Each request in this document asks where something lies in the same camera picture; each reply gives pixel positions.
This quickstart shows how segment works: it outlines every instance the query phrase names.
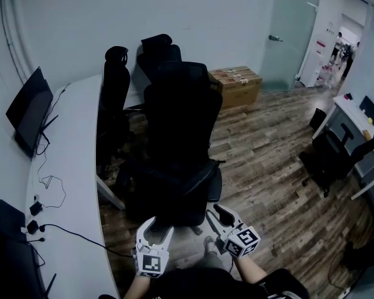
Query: glass door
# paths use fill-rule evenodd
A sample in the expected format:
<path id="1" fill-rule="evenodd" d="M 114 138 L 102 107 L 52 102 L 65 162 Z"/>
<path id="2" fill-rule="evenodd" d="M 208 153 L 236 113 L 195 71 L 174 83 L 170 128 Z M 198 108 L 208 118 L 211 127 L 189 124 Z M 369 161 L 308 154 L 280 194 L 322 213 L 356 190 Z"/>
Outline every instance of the glass door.
<path id="1" fill-rule="evenodd" d="M 319 0 L 274 0 L 260 76 L 262 91 L 290 91 L 304 59 Z"/>

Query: black trash bin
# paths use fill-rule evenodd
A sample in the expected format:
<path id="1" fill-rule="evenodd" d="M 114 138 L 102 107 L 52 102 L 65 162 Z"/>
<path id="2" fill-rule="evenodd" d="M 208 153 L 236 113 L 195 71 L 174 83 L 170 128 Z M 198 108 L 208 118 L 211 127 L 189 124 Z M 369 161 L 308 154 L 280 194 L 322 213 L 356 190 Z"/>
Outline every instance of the black trash bin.
<path id="1" fill-rule="evenodd" d="M 320 127 L 320 125 L 323 123 L 325 117 L 327 116 L 327 114 L 325 114 L 325 112 L 323 112 L 321 109 L 319 108 L 316 108 L 316 112 L 314 112 L 314 115 L 312 117 L 312 119 L 310 120 L 310 123 L 309 125 L 315 130 L 317 131 L 317 129 Z"/>

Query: office chair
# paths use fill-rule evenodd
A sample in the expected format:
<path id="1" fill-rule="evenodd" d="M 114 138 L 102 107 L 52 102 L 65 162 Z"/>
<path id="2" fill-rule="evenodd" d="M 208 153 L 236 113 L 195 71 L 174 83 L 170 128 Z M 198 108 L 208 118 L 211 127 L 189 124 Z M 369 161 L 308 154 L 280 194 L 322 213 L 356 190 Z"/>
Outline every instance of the office chair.
<path id="1" fill-rule="evenodd" d="M 188 78 L 188 67 L 201 75 Z M 183 78 L 175 80 L 178 74 Z M 130 178 L 135 181 L 135 190 L 126 192 L 129 217 L 158 216 L 162 224 L 196 226 L 204 221 L 206 203 L 219 200 L 220 162 L 209 159 L 208 148 L 222 96 L 202 82 L 207 76 L 203 64 L 167 63 L 145 89 L 150 158 L 127 160 L 117 178 L 123 190 Z"/>
<path id="2" fill-rule="evenodd" d="M 313 178 L 324 190 L 324 197 L 328 196 L 330 185 L 336 179 L 345 178 L 357 162 L 374 150 L 373 137 L 370 141 L 357 146 L 349 155 L 345 144 L 349 138 L 353 139 L 353 135 L 345 124 L 342 123 L 341 127 L 345 131 L 342 141 L 339 140 L 334 132 L 325 130 L 312 142 L 315 153 L 302 152 L 299 155 L 305 168 L 311 174 L 309 178 L 302 182 L 302 185 L 306 186 L 307 181 Z"/>
<path id="3" fill-rule="evenodd" d="M 165 62 L 181 62 L 180 48 L 172 44 L 167 34 L 141 40 L 143 52 L 137 57 L 137 63 L 151 83 L 155 82 L 158 69 Z"/>
<path id="4" fill-rule="evenodd" d="M 105 53 L 104 81 L 100 101 L 103 110 L 98 112 L 96 163 L 101 165 L 99 176 L 107 178 L 107 166 L 111 156 L 118 156 L 118 149 L 133 138 L 130 124 L 123 111 L 130 84 L 126 68 L 128 49 L 112 47 Z"/>

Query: desk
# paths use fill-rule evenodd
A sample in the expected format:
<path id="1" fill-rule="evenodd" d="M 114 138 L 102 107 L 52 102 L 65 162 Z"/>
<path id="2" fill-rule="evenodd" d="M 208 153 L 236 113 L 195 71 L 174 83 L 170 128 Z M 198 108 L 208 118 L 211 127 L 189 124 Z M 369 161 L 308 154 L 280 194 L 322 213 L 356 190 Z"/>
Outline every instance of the desk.
<path id="1" fill-rule="evenodd" d="M 353 124 L 359 129 L 360 133 L 363 134 L 364 130 L 367 130 L 370 135 L 374 136 L 374 125 L 369 124 L 367 116 L 357 107 L 354 101 L 347 100 L 343 95 L 339 97 L 335 97 L 333 99 L 334 104 L 329 113 L 327 114 L 327 117 L 321 124 L 321 126 L 318 128 L 318 130 L 314 133 L 312 139 L 315 139 L 320 132 L 323 130 L 324 126 L 327 124 L 331 116 L 333 115 L 334 111 L 339 108 L 342 110 L 349 119 L 353 122 Z M 370 189 L 374 186 L 374 180 L 372 180 L 366 187 L 358 191 L 355 195 L 351 197 L 351 200 L 356 199 L 358 196 L 362 195 L 365 191 Z"/>
<path id="2" fill-rule="evenodd" d="M 56 224 L 105 245 L 97 189 L 117 207 L 122 209 L 124 205 L 96 175 L 95 140 L 101 83 L 102 76 L 96 75 L 70 84 L 54 107 L 51 117 L 58 115 L 58 118 L 45 131 L 51 144 L 39 176 L 61 178 L 67 195 L 60 208 L 43 208 L 33 219 L 39 225 Z M 54 101 L 62 89 L 56 92 Z M 39 183 L 37 170 L 44 160 L 44 155 L 35 156 L 31 163 L 25 211 L 29 217 L 29 207 L 36 194 L 46 206 L 59 205 L 64 198 L 60 181 L 53 178 L 48 189 Z M 45 232 L 37 231 L 28 239 L 41 237 L 46 241 L 34 242 L 33 246 L 46 261 L 40 268 L 46 288 L 57 274 L 50 299 L 97 299 L 103 294 L 119 298 L 105 249 L 56 227 L 46 227 Z"/>

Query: person's left arm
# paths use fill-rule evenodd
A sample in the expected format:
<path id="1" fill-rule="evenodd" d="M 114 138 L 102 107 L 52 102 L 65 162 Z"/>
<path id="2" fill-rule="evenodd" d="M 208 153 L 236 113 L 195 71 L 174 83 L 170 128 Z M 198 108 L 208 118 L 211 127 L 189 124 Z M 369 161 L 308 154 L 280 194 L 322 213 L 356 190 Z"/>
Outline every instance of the person's left arm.
<path id="1" fill-rule="evenodd" d="M 150 289 L 151 279 L 148 277 L 135 276 L 132 285 L 126 292 L 124 299 L 141 299 Z"/>

